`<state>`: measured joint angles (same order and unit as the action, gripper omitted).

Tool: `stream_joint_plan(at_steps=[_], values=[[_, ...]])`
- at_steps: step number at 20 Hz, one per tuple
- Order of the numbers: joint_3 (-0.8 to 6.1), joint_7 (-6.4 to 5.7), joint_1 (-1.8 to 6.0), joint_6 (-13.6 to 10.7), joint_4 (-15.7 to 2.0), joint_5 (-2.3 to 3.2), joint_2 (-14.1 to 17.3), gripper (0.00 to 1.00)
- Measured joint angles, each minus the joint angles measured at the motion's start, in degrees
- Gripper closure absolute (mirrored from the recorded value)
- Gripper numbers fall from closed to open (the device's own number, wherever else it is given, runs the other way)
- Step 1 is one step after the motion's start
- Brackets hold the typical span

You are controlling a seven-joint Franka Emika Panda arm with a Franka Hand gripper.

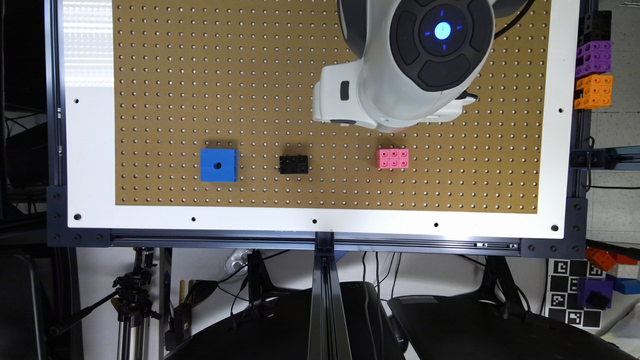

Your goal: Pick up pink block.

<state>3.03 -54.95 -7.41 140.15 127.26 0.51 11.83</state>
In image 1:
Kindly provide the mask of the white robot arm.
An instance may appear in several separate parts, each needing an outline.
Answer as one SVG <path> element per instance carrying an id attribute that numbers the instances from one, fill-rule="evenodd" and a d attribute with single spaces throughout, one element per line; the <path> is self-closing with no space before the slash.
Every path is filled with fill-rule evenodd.
<path id="1" fill-rule="evenodd" d="M 323 68 L 312 115 L 323 123 L 394 133 L 448 122 L 476 95 L 496 21 L 516 24 L 525 0 L 339 0 L 343 38 L 355 60 Z"/>

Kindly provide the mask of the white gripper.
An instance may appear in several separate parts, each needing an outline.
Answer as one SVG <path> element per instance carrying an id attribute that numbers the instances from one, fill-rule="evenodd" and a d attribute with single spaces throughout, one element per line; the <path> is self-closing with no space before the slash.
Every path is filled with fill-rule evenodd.
<path id="1" fill-rule="evenodd" d="M 449 122 L 462 114 L 463 107 L 477 100 L 477 96 L 462 91 L 454 99 L 417 119 L 393 119 L 390 115 L 371 115 L 360 97 L 359 75 L 362 60 L 330 65 L 322 69 L 321 79 L 313 89 L 312 117 L 314 121 L 343 126 L 357 125 L 385 133 L 399 132 L 419 123 Z"/>

